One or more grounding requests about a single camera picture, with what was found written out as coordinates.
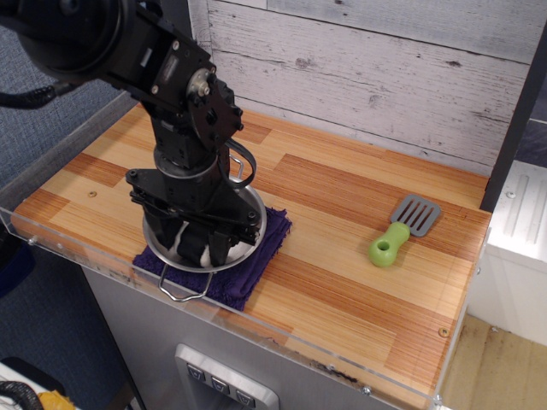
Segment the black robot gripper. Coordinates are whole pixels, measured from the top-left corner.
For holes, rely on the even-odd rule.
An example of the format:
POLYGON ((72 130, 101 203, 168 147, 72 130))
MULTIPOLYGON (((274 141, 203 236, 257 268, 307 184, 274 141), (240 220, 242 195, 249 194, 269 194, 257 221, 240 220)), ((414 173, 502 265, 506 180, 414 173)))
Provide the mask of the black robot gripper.
POLYGON ((158 169, 132 169, 126 174, 132 201, 144 209, 144 217, 157 242, 176 250, 184 222, 198 223, 209 231, 209 257, 213 267, 226 264, 231 248, 255 243, 262 217, 250 193, 222 176, 213 165, 205 173, 175 178, 158 169))

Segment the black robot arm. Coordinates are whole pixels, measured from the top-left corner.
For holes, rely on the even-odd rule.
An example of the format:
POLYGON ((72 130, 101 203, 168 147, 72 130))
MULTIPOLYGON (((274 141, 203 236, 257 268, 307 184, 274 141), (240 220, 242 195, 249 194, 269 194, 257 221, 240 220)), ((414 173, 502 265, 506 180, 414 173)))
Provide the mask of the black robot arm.
POLYGON ((261 236, 262 213, 230 177, 244 127, 232 90, 209 54, 162 18, 151 1, 4 1, 1 23, 17 33, 54 84, 2 96, 38 108, 94 80, 128 91, 150 116, 155 167, 126 180, 144 210, 147 239, 172 263, 196 268, 238 261, 261 236))

